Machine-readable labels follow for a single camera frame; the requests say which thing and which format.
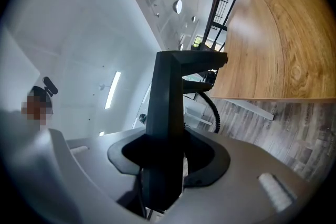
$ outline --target cable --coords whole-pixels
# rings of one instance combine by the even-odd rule
[[[204,99],[204,101],[210,106],[212,112],[214,113],[215,115],[215,122],[216,122],[216,129],[214,131],[214,133],[218,134],[219,132],[219,129],[221,128],[220,126],[220,120],[221,120],[221,117],[219,116],[219,113],[218,113],[218,110],[217,110],[217,107],[215,106],[215,104],[213,103],[213,101],[211,101],[211,99],[204,93],[204,92],[199,92],[198,93],[200,97],[202,97]]]

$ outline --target round ceiling light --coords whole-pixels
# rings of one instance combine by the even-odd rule
[[[180,14],[182,10],[182,1],[181,0],[176,1],[173,5],[173,9],[177,14]]]

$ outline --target white table leg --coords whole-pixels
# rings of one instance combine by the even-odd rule
[[[267,111],[265,111],[265,110],[259,108],[259,107],[256,106],[256,105],[253,105],[253,104],[251,104],[251,103],[249,103],[249,102],[247,102],[247,101],[244,101],[244,100],[236,100],[236,99],[226,99],[226,100],[229,101],[229,102],[231,102],[231,103],[233,103],[233,104],[236,104],[236,105],[238,105],[238,106],[240,106],[240,107],[242,107],[242,108],[244,108],[244,109],[247,109],[247,110],[249,110],[249,111],[252,111],[252,112],[258,114],[259,116],[262,116],[262,117],[264,117],[264,118],[267,118],[268,120],[271,120],[271,121],[272,121],[273,118],[274,118],[274,115],[273,115],[273,114],[271,114],[271,113],[269,113],[269,112],[267,112]]]

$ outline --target wooden floor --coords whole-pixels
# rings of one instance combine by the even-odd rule
[[[213,97],[336,101],[336,22],[326,0],[236,0],[227,27],[228,63]]]
[[[275,115],[270,121],[224,99],[212,100],[221,116],[221,135],[262,147],[311,182],[324,179],[335,156],[336,104],[254,102]],[[197,101],[206,104],[200,97]],[[214,122],[209,106],[203,119]]]

